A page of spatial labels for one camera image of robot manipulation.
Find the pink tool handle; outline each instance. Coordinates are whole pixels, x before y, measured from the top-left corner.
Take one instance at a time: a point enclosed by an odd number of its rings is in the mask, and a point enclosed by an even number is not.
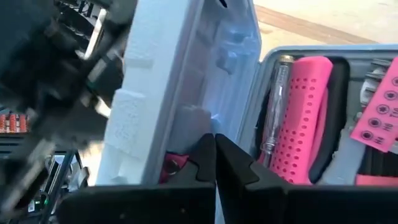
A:
[[[398,177],[376,177],[357,174],[355,178],[355,184],[372,186],[398,186]]]
[[[10,122],[10,133],[16,133],[17,132],[17,118],[16,118],[16,115],[10,114],[9,122]]]
[[[317,121],[332,67],[322,56],[301,58],[293,64],[289,104],[270,167],[290,183],[309,183]]]
[[[319,116],[318,116],[318,121],[317,121],[317,130],[315,133],[315,139],[313,141],[312,149],[311,149],[311,155],[310,155],[310,162],[309,162],[309,167],[312,166],[315,158],[318,155],[319,147],[322,143],[322,136],[323,136],[323,131],[325,130],[325,121],[326,121],[326,112],[328,108],[328,90],[325,91],[323,94],[322,102],[321,102],[321,108],[319,111]],[[261,152],[258,162],[262,164],[264,160],[264,152]]]
[[[389,67],[351,138],[388,152],[398,134],[398,58]]]
[[[165,183],[168,179],[175,175],[184,165],[187,163],[188,155],[177,155],[172,153],[166,153],[163,162],[163,169],[160,173],[159,183]]]

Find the gray plastic tool case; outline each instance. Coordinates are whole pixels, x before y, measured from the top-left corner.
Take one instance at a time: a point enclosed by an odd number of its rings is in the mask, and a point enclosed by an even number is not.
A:
[[[260,50],[251,0],[138,1],[96,184],[157,183],[165,152],[181,152],[206,132],[249,152],[281,54],[346,58],[353,116],[370,61],[394,57],[398,45],[280,47],[259,62]]]

